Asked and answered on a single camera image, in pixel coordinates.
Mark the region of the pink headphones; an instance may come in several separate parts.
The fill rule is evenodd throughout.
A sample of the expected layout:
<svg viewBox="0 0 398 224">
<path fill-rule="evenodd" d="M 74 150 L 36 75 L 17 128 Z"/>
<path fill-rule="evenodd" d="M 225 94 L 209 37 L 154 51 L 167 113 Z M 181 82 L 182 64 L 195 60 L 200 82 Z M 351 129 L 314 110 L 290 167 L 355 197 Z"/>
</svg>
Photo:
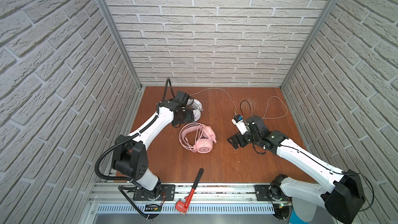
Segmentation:
<svg viewBox="0 0 398 224">
<path fill-rule="evenodd" d="M 189 143 L 187 135 L 195 133 L 195 142 L 193 145 Z M 216 135 L 212 128 L 201 123 L 190 123 L 184 126 L 179 133 L 179 143 L 186 150 L 193 153 L 209 153 L 212 151 L 214 144 L 217 142 Z"/>
</svg>

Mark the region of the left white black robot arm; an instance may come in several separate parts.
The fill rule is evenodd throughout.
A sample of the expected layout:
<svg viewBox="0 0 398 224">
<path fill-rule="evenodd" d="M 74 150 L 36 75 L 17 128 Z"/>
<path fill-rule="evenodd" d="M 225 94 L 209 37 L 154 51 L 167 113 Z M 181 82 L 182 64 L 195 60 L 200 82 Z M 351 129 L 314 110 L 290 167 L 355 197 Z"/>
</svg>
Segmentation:
<svg viewBox="0 0 398 224">
<path fill-rule="evenodd" d="M 194 122 L 189 108 L 192 103 L 190 95 L 178 91 L 173 99 L 158 103 L 156 112 L 138 129 L 115 141 L 118 147 L 113 150 L 112 168 L 123 175 L 121 180 L 143 188 L 149 199 L 155 200 L 161 194 L 161 180 L 148 169 L 147 150 L 167 125 Z"/>
</svg>

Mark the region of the red black pipe wrench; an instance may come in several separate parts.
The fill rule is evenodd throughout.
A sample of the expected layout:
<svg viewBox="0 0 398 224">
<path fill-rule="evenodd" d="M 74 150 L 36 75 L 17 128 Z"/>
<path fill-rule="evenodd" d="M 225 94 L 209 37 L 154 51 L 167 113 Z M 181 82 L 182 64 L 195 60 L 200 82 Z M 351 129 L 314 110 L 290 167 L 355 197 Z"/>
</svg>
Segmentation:
<svg viewBox="0 0 398 224">
<path fill-rule="evenodd" d="M 193 195 L 194 195 L 195 190 L 196 190 L 196 188 L 197 188 L 197 186 L 198 186 L 198 184 L 199 184 L 199 182 L 200 182 L 200 180 L 201 180 L 201 177 L 202 177 L 203 173 L 204 173 L 204 169 L 203 169 L 203 168 L 200 168 L 200 169 L 199 169 L 199 172 L 198 172 L 198 174 L 197 174 L 197 177 L 196 177 L 196 179 L 195 179 L 195 181 L 194 181 L 194 183 L 193 183 L 193 185 L 192 185 L 192 187 L 191 187 L 191 190 L 190 190 L 189 195 L 186 196 L 184 199 L 180 199 L 180 200 L 176 203 L 175 209 L 176 209 L 180 214 L 186 215 L 186 213 L 187 213 L 187 211 L 188 211 L 188 209 L 189 209 L 190 202 L 191 202 L 191 200 L 192 200 L 192 198 L 193 198 Z"/>
</svg>

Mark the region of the white headphones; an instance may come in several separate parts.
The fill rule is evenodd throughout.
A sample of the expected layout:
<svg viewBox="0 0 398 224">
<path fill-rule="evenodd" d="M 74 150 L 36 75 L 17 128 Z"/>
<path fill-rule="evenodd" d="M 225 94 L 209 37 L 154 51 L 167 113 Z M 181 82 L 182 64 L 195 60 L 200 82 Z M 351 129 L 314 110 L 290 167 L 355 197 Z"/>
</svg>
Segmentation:
<svg viewBox="0 0 398 224">
<path fill-rule="evenodd" d="M 189 99 L 187 102 L 187 106 L 192 108 L 194 115 L 198 115 L 203 111 L 202 103 L 197 99 Z"/>
</svg>

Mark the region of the grey gloved hand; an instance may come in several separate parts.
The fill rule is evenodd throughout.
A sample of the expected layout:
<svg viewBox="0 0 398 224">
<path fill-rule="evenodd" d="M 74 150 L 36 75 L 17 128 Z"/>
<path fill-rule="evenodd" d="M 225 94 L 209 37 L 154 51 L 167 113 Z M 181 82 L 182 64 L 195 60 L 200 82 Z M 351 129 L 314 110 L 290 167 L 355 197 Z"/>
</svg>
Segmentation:
<svg viewBox="0 0 398 224">
<path fill-rule="evenodd" d="M 317 210 L 317 205 L 315 203 L 295 197 L 292 198 L 292 207 L 296 216 L 306 223 L 314 219 Z"/>
</svg>

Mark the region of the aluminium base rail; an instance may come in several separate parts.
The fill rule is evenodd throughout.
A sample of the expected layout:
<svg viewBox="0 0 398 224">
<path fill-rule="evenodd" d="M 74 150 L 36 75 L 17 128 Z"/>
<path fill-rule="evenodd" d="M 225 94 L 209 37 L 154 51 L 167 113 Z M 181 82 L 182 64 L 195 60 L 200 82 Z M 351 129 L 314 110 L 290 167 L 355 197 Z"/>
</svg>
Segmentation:
<svg viewBox="0 0 398 224">
<path fill-rule="evenodd" d="M 125 183 L 97 183 L 88 202 L 95 214 L 135 214 L 132 202 L 146 214 L 179 214 L 175 206 L 188 197 L 191 187 L 191 183 L 166 183 L 161 186 L 160 196 L 150 200 L 143 189 Z M 268 188 L 268 184 L 200 183 L 187 213 L 272 215 L 292 209 L 293 200 L 286 197 L 272 200 Z"/>
</svg>

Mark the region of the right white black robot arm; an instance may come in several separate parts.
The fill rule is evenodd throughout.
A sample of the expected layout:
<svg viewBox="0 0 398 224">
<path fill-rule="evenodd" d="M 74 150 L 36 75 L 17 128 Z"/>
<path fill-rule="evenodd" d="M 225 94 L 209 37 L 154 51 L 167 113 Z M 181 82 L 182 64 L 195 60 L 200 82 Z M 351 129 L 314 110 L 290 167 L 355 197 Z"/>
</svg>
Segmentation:
<svg viewBox="0 0 398 224">
<path fill-rule="evenodd" d="M 315 183 L 307 183 L 280 174 L 267 189 L 268 199 L 273 202 L 302 199 L 325 208 L 340 223 L 351 224 L 354 221 L 366 201 L 359 173 L 334 167 L 307 152 L 280 131 L 269 131 L 257 115 L 248 119 L 236 115 L 232 122 L 239 130 L 228 138 L 234 149 L 249 144 L 260 147 L 286 159 L 315 180 Z"/>
</svg>

